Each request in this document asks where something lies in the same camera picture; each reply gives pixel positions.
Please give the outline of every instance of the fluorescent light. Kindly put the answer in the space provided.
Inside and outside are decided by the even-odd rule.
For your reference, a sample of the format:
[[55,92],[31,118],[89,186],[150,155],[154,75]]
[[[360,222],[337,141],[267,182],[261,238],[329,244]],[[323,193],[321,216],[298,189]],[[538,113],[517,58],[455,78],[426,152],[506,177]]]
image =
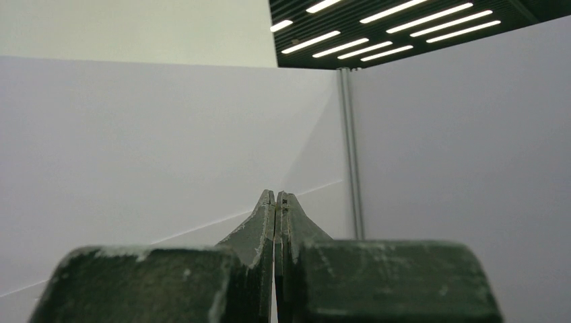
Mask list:
[[442,25],[434,26],[434,27],[432,27],[432,28],[428,28],[428,29],[425,29],[425,30],[421,30],[421,31],[419,31],[419,32],[414,32],[414,33],[411,34],[411,37],[421,36],[421,35],[424,35],[424,34],[428,34],[429,32],[435,32],[435,31],[437,31],[437,30],[441,30],[441,29],[444,29],[444,28],[447,28],[447,27],[455,26],[455,25],[457,25],[457,24],[462,24],[463,22],[469,22],[470,20],[474,20],[474,19],[476,19],[476,18],[480,18],[480,17],[483,17],[483,16],[485,16],[485,15],[489,15],[489,14],[491,14],[491,13],[492,13],[491,10],[486,10],[486,11],[483,11],[483,12],[475,13],[475,14],[473,14],[473,15],[469,15],[469,16],[464,17],[464,18],[460,18],[460,19],[457,19],[457,20],[453,20],[453,21],[451,21],[451,22],[446,22],[445,24],[442,24]]
[[316,5],[309,7],[306,11],[308,13],[316,13],[321,9],[325,9],[330,5],[334,5],[336,3],[338,3],[340,0],[324,0],[321,1],[320,3],[317,3]]
[[284,20],[282,22],[278,22],[277,24],[271,26],[269,28],[270,32],[276,32],[280,29],[284,29],[285,27],[288,27],[289,25],[293,24],[294,22],[291,20]]
[[361,38],[359,40],[355,40],[354,42],[348,42],[347,44],[337,46],[337,47],[333,47],[332,49],[324,50],[323,52],[318,52],[317,54],[313,54],[313,57],[315,57],[315,58],[322,57],[322,56],[331,54],[332,52],[339,52],[340,50],[343,50],[345,48],[353,47],[353,46],[356,46],[358,44],[362,44],[362,43],[368,42],[368,41],[369,41],[369,39],[367,39],[367,38]]
[[337,35],[339,35],[340,33],[341,33],[341,32],[338,32],[337,30],[334,31],[334,32],[329,32],[328,34],[325,34],[325,35],[322,35],[322,36],[319,36],[319,37],[310,39],[310,40],[308,40],[308,41],[306,41],[306,42],[303,42],[303,43],[301,43],[301,44],[297,44],[297,45],[295,45],[295,46],[293,46],[293,47],[289,47],[288,49],[284,49],[284,50],[282,50],[281,52],[282,52],[283,54],[289,54],[289,53],[294,52],[294,51],[296,51],[296,50],[298,50],[298,49],[302,49],[302,48],[304,48],[304,47],[313,45],[313,44],[315,44],[316,42],[320,42],[321,40],[326,40],[326,39],[331,38],[331,37],[333,37],[333,36],[337,36]]
[[410,8],[410,7],[412,7],[413,5],[417,5],[417,4],[419,4],[419,3],[423,3],[424,1],[428,1],[428,0],[412,0],[412,1],[409,1],[409,2],[406,2],[406,3],[403,3],[402,5],[398,5],[398,6],[396,6],[396,7],[392,7],[392,8],[390,8],[390,9],[388,9],[388,10],[381,11],[381,12],[377,13],[376,15],[372,15],[372,16],[367,17],[367,18],[365,18],[365,19],[361,19],[360,21],[361,21],[362,24],[368,24],[368,23],[370,23],[370,22],[372,22],[372,21],[374,21],[374,20],[380,19],[380,18],[382,18],[382,17],[386,17],[386,16],[388,16],[388,15],[392,15],[392,14],[395,13],[395,12],[398,12],[398,11],[401,11],[401,10],[404,10],[404,9],[407,9],[407,8]]
[[450,34],[446,34],[446,35],[443,35],[443,36],[440,36],[440,37],[431,38],[431,39],[427,40],[426,42],[438,42],[439,40],[451,38],[451,37],[458,36],[458,35],[461,35],[461,34],[466,34],[466,33],[468,33],[468,32],[473,32],[474,30],[478,30],[478,29],[490,27],[490,26],[493,26],[493,25],[497,25],[497,24],[499,24],[500,22],[501,22],[500,20],[495,20],[495,21],[493,21],[493,22],[488,22],[488,23],[486,23],[486,24],[474,26],[474,27],[472,27],[472,28],[467,28],[467,29],[459,30],[459,31],[457,31],[457,32],[453,32],[453,33],[450,33]]
[[399,48],[396,48],[396,49],[393,49],[393,50],[389,50],[389,51],[387,51],[387,52],[382,52],[382,53],[380,53],[380,54],[376,54],[376,55],[373,55],[373,56],[364,57],[364,58],[361,59],[361,61],[364,61],[364,62],[370,61],[370,60],[372,60],[372,59],[377,59],[377,58],[379,58],[379,57],[387,56],[387,55],[390,55],[390,54],[395,54],[396,52],[402,52],[402,51],[407,50],[407,49],[410,49],[410,48],[412,48],[412,46],[410,46],[410,45],[409,45],[409,46],[404,46],[404,47],[399,47]]
[[460,10],[464,10],[464,9],[470,8],[471,6],[473,6],[473,4],[471,4],[471,3],[464,3],[463,5],[459,5],[459,6],[457,6],[457,7],[450,8],[450,9],[447,9],[447,10],[444,10],[444,11],[441,11],[441,12],[438,12],[438,13],[435,13],[434,15],[429,15],[429,16],[426,16],[426,17],[424,17],[424,18],[420,18],[420,19],[415,20],[415,21],[413,21],[413,22],[409,22],[408,24],[403,24],[403,25],[400,25],[400,26],[391,28],[391,29],[387,30],[387,32],[388,32],[389,34],[392,34],[393,32],[399,32],[399,31],[401,31],[401,30],[404,30],[404,29],[407,29],[407,28],[410,28],[410,27],[414,27],[414,26],[416,26],[416,25],[424,24],[425,22],[429,22],[430,20],[435,20],[435,19],[438,19],[438,18],[440,18],[440,17],[444,17],[444,16],[446,16],[446,15],[451,15],[451,14],[454,13],[454,12],[458,12],[458,11],[460,11]]
[[350,53],[345,54],[345,55],[341,55],[341,56],[338,57],[338,59],[346,59],[346,58],[348,58],[348,57],[352,57],[352,56],[355,56],[355,55],[359,55],[359,54],[361,54],[362,52],[370,52],[371,50],[375,50],[375,49],[378,49],[378,48],[381,48],[381,47],[385,47],[385,46],[388,46],[388,45],[392,45],[392,44],[393,44],[392,42],[381,42],[380,44],[377,44],[377,45],[369,46],[369,47],[366,47],[366,48],[363,48],[363,49],[360,49],[360,50],[356,50],[356,51],[354,51],[354,52],[350,52]]

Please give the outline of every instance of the white partition panel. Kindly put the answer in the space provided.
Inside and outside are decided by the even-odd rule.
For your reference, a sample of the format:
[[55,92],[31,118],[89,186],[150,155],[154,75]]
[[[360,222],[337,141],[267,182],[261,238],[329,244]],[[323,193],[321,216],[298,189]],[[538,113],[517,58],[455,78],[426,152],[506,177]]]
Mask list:
[[451,239],[507,322],[569,322],[571,17],[352,73],[368,238]]
[[0,308],[77,246],[215,242],[264,188],[350,238],[344,149],[334,71],[1,57]]

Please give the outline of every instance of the white light strip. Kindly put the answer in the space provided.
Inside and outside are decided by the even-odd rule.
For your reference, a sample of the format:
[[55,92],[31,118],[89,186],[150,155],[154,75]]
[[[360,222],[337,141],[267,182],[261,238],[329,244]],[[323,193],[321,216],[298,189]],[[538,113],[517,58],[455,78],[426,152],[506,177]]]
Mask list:
[[412,7],[413,5],[417,5],[417,4],[419,4],[419,3],[423,3],[424,1],[428,1],[428,0],[412,0],[412,1],[409,1],[409,2],[406,2],[406,3],[403,3],[402,5],[398,5],[398,6],[396,6],[396,7],[392,7],[392,8],[390,8],[390,9],[388,9],[388,10],[379,12],[379,13],[377,13],[376,15],[372,15],[372,16],[367,17],[367,18],[365,18],[365,19],[361,19],[360,22],[361,22],[362,24],[368,24],[368,23],[370,23],[370,22],[372,22],[372,21],[374,21],[374,20],[380,19],[380,18],[382,18],[382,17],[386,17],[386,16],[388,16],[388,15],[392,15],[392,14],[395,13],[395,12],[398,12],[398,11],[401,11],[401,10],[404,10],[404,9],[407,9],[407,8],[410,8],[410,7]]
[[340,0],[324,0],[321,1],[320,3],[317,3],[316,5],[309,7],[306,11],[308,13],[316,13],[321,9],[325,9],[330,5],[334,5],[336,3],[338,3]]
[[418,20],[414,20],[414,21],[412,21],[412,22],[409,22],[409,23],[407,23],[407,24],[403,24],[403,25],[400,25],[400,26],[391,28],[391,29],[387,30],[387,32],[388,32],[389,34],[392,34],[393,32],[400,32],[401,30],[404,30],[404,29],[407,29],[407,28],[410,28],[410,27],[414,27],[414,26],[416,26],[416,25],[424,24],[425,22],[429,22],[430,20],[435,20],[435,19],[438,19],[438,18],[440,18],[440,17],[444,17],[444,16],[446,16],[446,15],[451,15],[451,14],[454,13],[454,12],[458,12],[458,11],[460,11],[460,10],[464,10],[464,9],[470,8],[471,6],[473,6],[473,4],[471,4],[471,3],[464,3],[463,5],[459,5],[459,6],[457,6],[457,7],[450,8],[450,9],[448,9],[448,10],[444,10],[444,11],[435,13],[434,15],[429,15],[429,16],[426,16],[426,17],[424,17],[424,18],[420,18],[420,19],[418,19]]
[[392,45],[392,44],[393,44],[393,42],[381,42],[380,44],[377,44],[377,45],[369,46],[369,47],[366,47],[366,48],[363,48],[360,50],[356,50],[354,52],[350,52],[350,53],[345,54],[345,55],[341,55],[338,57],[338,59],[346,59],[346,58],[349,58],[349,57],[352,57],[355,55],[359,55],[363,52],[370,52],[371,50],[375,50],[375,49],[378,49],[381,47],[386,47],[386,46]]
[[308,41],[306,41],[306,42],[303,42],[303,43],[301,43],[301,44],[297,44],[297,45],[295,45],[295,46],[293,46],[293,47],[289,47],[289,48],[287,48],[287,49],[284,49],[284,50],[282,50],[281,52],[282,52],[283,54],[289,54],[289,53],[294,52],[294,51],[296,51],[296,50],[298,50],[298,49],[302,49],[302,48],[304,48],[304,47],[313,45],[313,44],[315,44],[316,42],[320,42],[321,40],[326,40],[326,39],[331,38],[331,37],[333,37],[333,36],[337,36],[337,35],[339,35],[340,33],[341,33],[341,32],[339,32],[339,31],[337,31],[337,30],[334,31],[334,32],[329,32],[328,34],[325,34],[325,35],[322,35],[322,36],[319,36],[319,37],[310,39],[310,40],[308,40]]
[[373,56],[364,57],[364,58],[361,59],[361,61],[364,61],[364,62],[370,61],[370,60],[372,60],[372,59],[377,59],[377,58],[379,58],[379,57],[387,56],[387,55],[390,55],[390,54],[395,54],[396,52],[402,52],[402,51],[407,50],[407,49],[410,49],[410,48],[412,48],[412,46],[410,46],[410,45],[409,45],[409,46],[404,46],[404,47],[399,47],[399,48],[396,48],[396,49],[393,49],[393,50],[389,50],[389,51],[386,51],[386,52],[382,52],[382,53],[380,53],[380,54],[376,54],[376,55],[373,55]]
[[349,43],[341,45],[341,46],[333,47],[332,49],[324,50],[323,52],[318,52],[317,54],[313,54],[313,57],[315,57],[315,58],[322,57],[322,56],[331,54],[332,52],[339,52],[340,50],[343,50],[345,48],[353,47],[353,46],[356,46],[358,44],[362,44],[362,43],[368,42],[368,41],[369,41],[369,39],[367,39],[367,38],[361,38],[359,40],[355,40],[354,42],[349,42]]
[[293,24],[294,22],[291,20],[284,20],[282,22],[278,22],[277,24],[271,26],[269,28],[270,32],[276,32],[280,29],[284,29],[285,27],[288,27],[289,25]]
[[497,24],[499,24],[500,22],[501,22],[500,20],[495,20],[495,21],[493,21],[493,22],[488,22],[487,24],[482,24],[482,25],[474,26],[474,27],[472,27],[472,28],[467,28],[467,29],[459,30],[459,31],[457,31],[457,32],[453,32],[453,33],[446,34],[446,35],[443,35],[443,36],[440,36],[440,37],[436,37],[436,38],[431,38],[431,39],[427,40],[426,42],[438,42],[439,40],[451,38],[451,37],[458,36],[458,35],[461,35],[461,34],[466,34],[466,33],[468,33],[468,32],[473,32],[474,30],[478,30],[478,29],[490,27],[490,26],[493,26],[493,25],[497,25]]
[[464,17],[464,18],[460,18],[460,19],[457,19],[457,20],[453,20],[453,21],[451,21],[451,22],[446,22],[445,24],[442,24],[442,25],[434,26],[434,27],[432,27],[432,28],[428,28],[428,29],[425,29],[425,30],[421,30],[421,31],[419,31],[419,32],[414,32],[414,33],[411,34],[411,37],[421,36],[421,35],[424,35],[424,34],[428,34],[429,32],[435,32],[435,31],[437,31],[437,30],[445,29],[445,28],[447,28],[447,27],[455,26],[455,25],[457,25],[457,24],[462,24],[463,22],[469,22],[470,20],[474,20],[474,19],[483,17],[483,16],[485,16],[485,15],[489,15],[489,14],[491,14],[491,13],[492,13],[491,10],[486,10],[486,11],[483,11],[483,12],[475,13],[475,14],[473,14],[473,15],[469,15],[469,16]]

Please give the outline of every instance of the black ceiling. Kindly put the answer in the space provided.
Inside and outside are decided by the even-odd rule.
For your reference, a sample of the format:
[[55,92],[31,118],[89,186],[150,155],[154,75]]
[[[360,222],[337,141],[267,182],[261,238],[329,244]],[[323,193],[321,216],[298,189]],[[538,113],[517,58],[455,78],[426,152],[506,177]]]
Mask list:
[[[283,20],[293,21],[292,25],[274,32],[277,62],[280,67],[309,69],[336,69],[338,67],[364,68],[463,42],[469,42],[494,34],[500,34],[517,28],[530,26],[537,22],[545,22],[571,14],[571,0],[428,0],[409,9],[370,22],[369,24],[361,24],[359,22],[361,19],[405,3],[408,0],[340,0],[340,2],[316,13],[306,12],[306,9],[321,1],[322,0],[269,0],[274,24]],[[466,2],[472,2],[473,7],[394,34],[387,33],[389,28]],[[415,38],[410,36],[411,32],[437,26],[487,9],[492,10],[493,13],[470,22],[439,30],[430,35]],[[500,20],[502,23],[440,42],[430,44],[426,42],[427,39],[435,36],[441,36],[494,20]],[[334,30],[338,30],[341,33],[335,37],[290,54],[281,53],[282,50],[299,42],[304,42],[305,40],[321,36]],[[368,38],[369,41],[324,57],[312,57],[315,53],[363,37]],[[340,60],[337,58],[339,55],[387,40],[393,42],[393,44],[348,59]],[[363,62],[360,60],[363,57],[407,45],[412,45],[413,48],[371,61]]]

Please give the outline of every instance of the ceiling light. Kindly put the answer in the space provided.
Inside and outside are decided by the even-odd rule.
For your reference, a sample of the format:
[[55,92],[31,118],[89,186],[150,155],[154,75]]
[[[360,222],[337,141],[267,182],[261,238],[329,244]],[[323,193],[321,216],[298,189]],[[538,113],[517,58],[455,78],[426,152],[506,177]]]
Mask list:
[[324,0],[321,1],[320,3],[317,3],[316,5],[309,7],[306,11],[308,13],[316,13],[321,9],[325,9],[330,5],[334,5],[336,3],[338,3],[340,0]]
[[404,47],[399,47],[399,48],[396,48],[396,49],[393,49],[393,50],[389,50],[389,51],[387,51],[387,52],[382,52],[382,53],[380,53],[380,54],[376,54],[376,55],[373,55],[373,56],[364,57],[364,58],[361,59],[361,61],[364,61],[364,62],[370,61],[370,60],[372,60],[372,59],[377,59],[377,58],[379,58],[379,57],[387,56],[387,55],[390,55],[390,54],[395,54],[396,52],[402,52],[402,51],[407,50],[407,49],[410,49],[410,48],[412,48],[412,46],[410,46],[410,45],[409,45],[409,46],[404,46]]
[[408,24],[403,24],[403,25],[400,25],[398,27],[391,28],[391,29],[387,30],[387,32],[389,34],[392,34],[393,32],[399,32],[401,30],[404,30],[404,29],[407,29],[410,27],[414,27],[416,25],[424,24],[425,22],[429,22],[430,20],[435,20],[435,19],[438,19],[440,17],[444,17],[446,15],[451,15],[454,12],[458,12],[460,10],[470,8],[471,6],[473,6],[473,4],[464,3],[463,5],[459,5],[457,7],[450,8],[450,9],[435,13],[434,15],[429,15],[429,16],[426,16],[424,18],[420,18],[420,19],[415,20],[413,22],[409,22]]
[[294,22],[291,20],[284,20],[282,22],[278,22],[277,24],[271,26],[269,28],[270,32],[276,32],[280,29],[284,29],[285,27],[288,27],[289,25],[293,24]]
[[338,59],[346,59],[346,58],[348,58],[348,57],[352,57],[352,56],[355,56],[355,55],[359,55],[359,54],[361,54],[362,52],[370,52],[371,50],[375,50],[375,49],[378,49],[378,48],[381,48],[381,47],[385,47],[385,46],[388,46],[388,45],[391,45],[391,44],[393,44],[393,43],[392,43],[392,42],[381,42],[380,44],[377,44],[377,45],[365,47],[365,48],[363,48],[363,49],[356,50],[356,51],[354,51],[354,52],[350,52],[350,53],[345,54],[345,55],[341,55],[341,56],[338,57]]
[[436,38],[431,38],[431,39],[427,40],[426,42],[438,42],[439,40],[451,38],[451,37],[458,36],[458,35],[461,35],[461,34],[466,34],[466,33],[468,33],[468,32],[473,32],[474,30],[478,30],[478,29],[490,27],[490,26],[493,26],[493,25],[497,25],[497,24],[499,24],[500,22],[501,22],[500,20],[495,20],[495,21],[493,21],[493,22],[488,22],[487,24],[482,24],[482,25],[474,26],[474,27],[472,27],[472,28],[467,28],[467,29],[459,30],[459,31],[457,31],[457,32],[453,32],[453,33],[446,34],[446,35],[443,35],[443,36],[440,36],[440,37],[436,37]]
[[304,48],[304,47],[313,45],[313,44],[315,44],[316,42],[320,42],[321,40],[326,40],[326,39],[331,38],[331,37],[333,37],[333,36],[337,36],[337,35],[339,35],[340,33],[341,33],[341,32],[339,32],[339,31],[337,31],[337,30],[334,31],[334,32],[329,32],[328,34],[325,34],[325,35],[322,35],[322,36],[319,36],[319,37],[310,39],[310,40],[308,40],[308,41],[306,41],[306,42],[303,42],[303,43],[301,43],[301,44],[297,44],[297,45],[295,45],[295,46],[293,46],[293,47],[289,47],[288,49],[284,49],[284,50],[282,50],[281,52],[282,52],[283,54],[289,54],[289,53],[294,52],[294,51],[296,51],[296,50],[298,50],[298,49],[302,49],[302,48]]
[[421,30],[421,31],[419,31],[419,32],[414,32],[414,33],[411,34],[411,37],[421,36],[421,35],[424,35],[424,34],[428,34],[429,32],[435,32],[435,31],[437,31],[437,30],[441,30],[441,29],[444,29],[444,28],[447,28],[447,27],[451,27],[451,26],[454,26],[454,25],[457,25],[457,24],[462,24],[463,22],[468,22],[468,21],[470,21],[470,20],[474,20],[474,19],[476,19],[476,18],[480,18],[480,17],[483,17],[483,16],[485,16],[485,15],[489,15],[489,14],[491,14],[491,13],[492,13],[491,10],[486,10],[486,11],[483,11],[483,12],[475,13],[475,14],[473,14],[473,15],[469,15],[469,16],[464,17],[464,18],[460,18],[460,19],[457,19],[457,20],[453,20],[453,21],[451,21],[451,22],[446,22],[445,24],[442,24],[442,25],[434,26],[434,27],[432,27],[432,28],[428,28],[428,29],[425,29],[425,30]]
[[369,41],[369,39],[367,39],[367,38],[361,38],[359,40],[355,40],[354,42],[348,42],[347,44],[337,46],[337,47],[333,47],[332,49],[324,50],[323,52],[318,52],[317,54],[313,54],[313,57],[315,57],[315,58],[322,57],[322,56],[331,54],[332,52],[339,52],[340,50],[343,50],[345,48],[353,47],[353,46],[356,46],[358,44],[362,44],[362,43],[368,42],[368,41]]
[[419,3],[423,3],[424,1],[428,1],[428,0],[412,0],[412,1],[409,1],[409,2],[406,2],[406,3],[403,3],[402,5],[398,5],[398,6],[396,6],[396,7],[392,7],[392,8],[390,8],[390,9],[388,9],[388,10],[381,11],[381,12],[377,13],[376,15],[372,15],[372,16],[367,17],[367,18],[365,18],[365,19],[361,19],[360,21],[361,21],[362,24],[368,24],[369,22],[372,22],[372,21],[374,21],[374,20],[380,19],[380,18],[382,18],[382,17],[386,17],[386,16],[388,16],[388,15],[392,15],[392,14],[395,13],[395,12],[398,12],[398,11],[401,11],[401,10],[404,10],[404,9],[407,9],[407,8],[410,8],[410,7],[412,7],[413,5],[417,5],[417,4],[419,4]]

